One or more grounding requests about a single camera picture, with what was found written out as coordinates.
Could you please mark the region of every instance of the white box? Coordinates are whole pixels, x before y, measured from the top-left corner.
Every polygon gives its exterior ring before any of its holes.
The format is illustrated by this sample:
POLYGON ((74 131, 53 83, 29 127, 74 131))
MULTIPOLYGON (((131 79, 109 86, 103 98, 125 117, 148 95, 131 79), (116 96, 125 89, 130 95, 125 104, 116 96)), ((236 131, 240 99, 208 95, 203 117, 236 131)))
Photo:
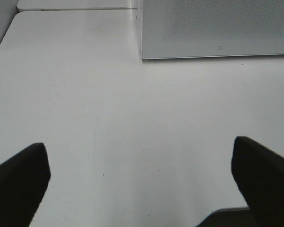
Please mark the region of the white box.
POLYGON ((284 54, 284 0, 135 0, 143 59, 284 54))

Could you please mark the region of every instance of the white table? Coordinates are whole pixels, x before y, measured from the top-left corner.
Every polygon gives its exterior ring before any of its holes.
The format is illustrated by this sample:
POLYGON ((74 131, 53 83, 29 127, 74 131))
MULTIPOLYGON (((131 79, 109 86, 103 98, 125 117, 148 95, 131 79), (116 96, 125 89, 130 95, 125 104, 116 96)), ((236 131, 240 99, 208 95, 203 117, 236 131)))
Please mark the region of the white table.
POLYGON ((284 156, 284 57, 142 62, 132 10, 24 12, 0 46, 0 163, 48 150, 33 227, 191 227, 245 206, 237 135, 284 156))
POLYGON ((130 9, 132 0, 19 0, 19 12, 40 10, 130 9))

